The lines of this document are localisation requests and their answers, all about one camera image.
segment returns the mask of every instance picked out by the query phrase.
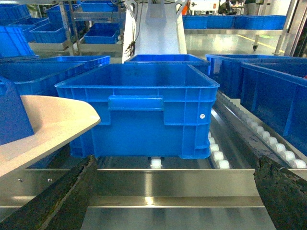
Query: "blue crate on shelf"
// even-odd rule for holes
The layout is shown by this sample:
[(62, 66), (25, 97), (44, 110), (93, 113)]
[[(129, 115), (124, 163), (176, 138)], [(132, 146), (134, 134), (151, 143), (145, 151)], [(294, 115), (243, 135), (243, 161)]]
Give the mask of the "blue crate on shelf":
[(71, 142), (73, 156), (210, 155), (211, 108), (219, 84), (191, 65), (110, 64), (56, 85), (91, 104), (101, 123)]
[(0, 75), (0, 145), (34, 134), (23, 102), (14, 83)]
[(207, 29), (207, 16), (182, 16), (183, 27), (185, 29)]
[(0, 20), (17, 21), (31, 17), (27, 5), (0, 4)]
[[(73, 4), (72, 8), (75, 11), (76, 9), (78, 9), (80, 7), (80, 4)], [(71, 12), (69, 10), (69, 5), (65, 4), (65, 9), (67, 12), (67, 17), (68, 17), (68, 21), (71, 23)], [(49, 18), (49, 21), (51, 23), (60, 23), (62, 22), (62, 16), (61, 16), (61, 11), (59, 8), (59, 5), (56, 5), (54, 7), (51, 7), (47, 10), (47, 15)]]
[(20, 27), (23, 30), (24, 36), (27, 42), (32, 42), (34, 40), (33, 34), (30, 32), (31, 30), (45, 25), (49, 22), (48, 18), (26, 18), (20, 21), (14, 22), (9, 26)]
[(125, 61), (125, 63), (160, 63), (160, 64), (189, 64), (204, 74), (208, 74), (210, 62), (191, 54), (163, 54), (150, 55), (141, 54), (136, 55)]
[(241, 104), (307, 155), (306, 62), (242, 64)]
[(60, 24), (45, 24), (30, 31), (37, 43), (63, 43), (66, 41), (65, 29)]
[[(23, 61), (0, 64), (0, 75), (13, 81), (20, 95), (57, 96), (56, 83), (84, 72), (80, 63)], [(0, 92), (4, 91), (0, 83)]]
[(95, 23), (84, 35), (84, 39), (87, 44), (115, 44), (118, 36), (118, 23)]
[(37, 61), (83, 63), (84, 68), (92, 69), (97, 66), (110, 64), (110, 56), (59, 56), (38, 59)]
[(0, 57), (34, 55), (21, 28), (0, 26)]
[(84, 12), (117, 12), (118, 7), (111, 1), (82, 1), (81, 7)]
[(267, 15), (267, 16), (236, 16), (234, 28), (246, 30), (282, 30), (286, 16)]
[(241, 98), (243, 82), (241, 63), (276, 63), (284, 59), (286, 61), (298, 60), (297, 57), (269, 55), (206, 55), (206, 58), (211, 62), (208, 70), (209, 76), (221, 85), (219, 90), (230, 98)]
[(210, 15), (208, 17), (208, 29), (230, 29), (233, 26), (235, 16)]

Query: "factory floor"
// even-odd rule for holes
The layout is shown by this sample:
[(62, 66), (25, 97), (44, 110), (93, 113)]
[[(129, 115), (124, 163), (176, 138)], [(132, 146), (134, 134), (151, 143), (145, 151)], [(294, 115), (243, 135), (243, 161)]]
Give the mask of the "factory floor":
[[(187, 35), (188, 54), (272, 55), (279, 36), (261, 36), (253, 51), (253, 36)], [(287, 36), (281, 48), (284, 54)], [(41, 57), (68, 56), (68, 51), (37, 53)], [(109, 55), (103, 52), (83, 55)], [(121, 55), (111, 54), (111, 63)], [(0, 220), (15, 208), (0, 208)], [(88, 208), (82, 230), (274, 230), (265, 208)]]

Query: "crate handle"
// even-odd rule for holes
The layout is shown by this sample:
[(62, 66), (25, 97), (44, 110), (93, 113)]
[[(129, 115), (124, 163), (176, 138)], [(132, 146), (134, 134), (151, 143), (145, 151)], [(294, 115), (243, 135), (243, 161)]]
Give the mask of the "crate handle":
[(4, 83), (4, 87), (6, 88), (6, 91), (1, 93), (0, 92), (0, 97), (1, 96), (7, 96), (9, 94), (11, 94), (10, 92), (14, 92), (15, 91), (15, 84), (14, 82), (0, 76), (0, 82), (3, 82)]
[(163, 111), (163, 98), (145, 95), (112, 95), (108, 98), (111, 111)]

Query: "yellow floor line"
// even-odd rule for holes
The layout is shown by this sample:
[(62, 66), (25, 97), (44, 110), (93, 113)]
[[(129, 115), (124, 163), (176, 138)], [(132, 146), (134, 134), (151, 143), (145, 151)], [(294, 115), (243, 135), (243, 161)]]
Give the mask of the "yellow floor line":
[[(249, 40), (249, 41), (252, 41), (252, 42), (254, 42), (254, 41), (255, 41), (255, 40), (253, 40), (253, 39), (251, 39), (251, 38), (244, 37), (244, 36), (239, 35), (239, 34), (237, 34), (237, 36), (242, 37), (242, 38), (245, 38), (245, 39), (247, 39), (247, 40)], [(264, 44), (264, 43), (262, 43), (262, 42), (258, 42), (258, 44), (259, 44), (259, 45), (262, 45), (262, 46), (265, 46), (265, 47), (268, 47), (268, 48), (271, 48), (271, 49), (274, 49), (274, 50), (276, 49), (275, 47), (269, 46), (269, 45)]]

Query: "white roller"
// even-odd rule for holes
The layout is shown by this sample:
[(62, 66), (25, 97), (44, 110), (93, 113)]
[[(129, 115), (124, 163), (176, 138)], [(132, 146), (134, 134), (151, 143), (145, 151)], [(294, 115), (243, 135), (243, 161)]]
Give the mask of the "white roller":
[(250, 123), (253, 122), (253, 119), (251, 119), (250, 117), (245, 119), (245, 122), (249, 125)]
[(281, 144), (281, 143), (277, 143), (277, 144), (274, 144), (273, 145), (273, 150), (275, 152), (283, 152), (283, 151), (286, 151), (286, 147), (285, 145)]
[(291, 161), (295, 159), (295, 154), (292, 151), (283, 151), (280, 153), (281, 158), (283, 158), (285, 161)]
[(209, 138), (210, 145), (215, 144), (214, 138)]
[(250, 124), (249, 124), (249, 126), (252, 128), (252, 129), (256, 129), (256, 127), (258, 127), (258, 123), (257, 122), (255, 122), (255, 121), (252, 121)]
[(218, 144), (212, 144), (210, 145), (210, 152), (218, 152), (220, 150)]
[(259, 134), (261, 137), (262, 137), (262, 139), (264, 139), (264, 140), (266, 140), (267, 138), (269, 138), (271, 135), (270, 135), (270, 133), (268, 132), (268, 131), (263, 131), (263, 132), (261, 132), (260, 134)]
[(290, 166), (294, 169), (305, 169), (307, 168), (306, 163), (303, 160), (294, 159), (289, 161)]
[(269, 137), (266, 139), (266, 142), (268, 145), (270, 145), (271, 147), (273, 147), (274, 144), (277, 144), (278, 141), (276, 138), (273, 138), (273, 137)]
[(262, 126), (257, 126), (257, 127), (255, 128), (255, 130), (256, 130), (256, 132), (257, 132), (258, 134), (260, 134), (261, 132), (264, 131), (264, 129), (263, 129)]
[(151, 168), (152, 169), (161, 169), (162, 168), (161, 159), (152, 159)]
[(227, 160), (219, 160), (216, 163), (218, 169), (230, 169), (229, 162)]
[(211, 153), (214, 161), (224, 160), (224, 154), (221, 151)]

